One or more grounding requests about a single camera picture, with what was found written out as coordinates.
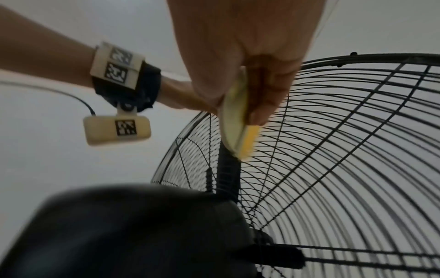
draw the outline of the fan guard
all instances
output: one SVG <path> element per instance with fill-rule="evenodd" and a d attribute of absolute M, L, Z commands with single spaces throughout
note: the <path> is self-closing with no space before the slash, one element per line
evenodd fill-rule
<path fill-rule="evenodd" d="M 248 224 L 300 248 L 302 270 L 264 277 L 440 273 L 440 55 L 341 56 L 303 64 L 241 164 L 200 113 L 153 183 L 226 194 Z"/>

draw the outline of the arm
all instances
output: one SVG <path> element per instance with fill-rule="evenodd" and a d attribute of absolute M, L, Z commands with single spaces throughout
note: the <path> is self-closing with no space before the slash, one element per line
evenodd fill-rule
<path fill-rule="evenodd" d="M 95 49 L 0 6 L 0 69 L 93 87 Z M 175 109 L 215 112 L 193 93 L 191 83 L 162 77 L 157 101 Z"/>

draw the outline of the black wire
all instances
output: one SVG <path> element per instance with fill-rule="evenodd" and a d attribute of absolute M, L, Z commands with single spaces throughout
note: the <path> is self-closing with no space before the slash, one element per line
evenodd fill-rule
<path fill-rule="evenodd" d="M 60 91 L 60 90 L 56 90 L 56 89 L 52 89 L 52 88 L 48 88 L 48 87 L 44 87 L 44 86 L 29 85 L 29 84 L 24 84 L 24 83 L 3 81 L 3 80 L 0 81 L 0 85 L 13 86 L 13 87 L 22 87 L 22 88 L 30 88 L 30 89 L 37 89 L 37 90 L 44 90 L 44 91 L 49 91 L 49 92 L 52 92 L 52 93 L 58 93 L 58 94 L 61 94 L 61 95 L 65 95 L 65 96 L 68 96 L 68 97 L 71 97 L 71 98 L 74 98 L 74 99 L 80 101 L 82 104 L 87 106 L 87 108 L 90 111 L 90 114 L 92 116 L 96 115 L 96 113 L 92 109 L 92 107 L 90 107 L 90 105 L 88 103 L 86 103 L 84 100 L 82 100 L 82 99 L 80 99 L 80 98 L 78 98 L 78 97 L 76 97 L 76 96 L 74 96 L 72 94 L 69 94 L 69 93 L 66 93 L 66 92 L 63 92 L 63 91 Z"/>

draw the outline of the fan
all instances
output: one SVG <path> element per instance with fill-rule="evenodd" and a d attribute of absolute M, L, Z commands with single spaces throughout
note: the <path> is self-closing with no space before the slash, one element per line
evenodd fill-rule
<path fill-rule="evenodd" d="M 232 157 L 200 113 L 152 182 L 235 202 L 263 277 L 438 275 L 439 94 L 440 55 L 306 62 L 252 158 Z M 298 249 L 307 263 L 293 270 Z"/>

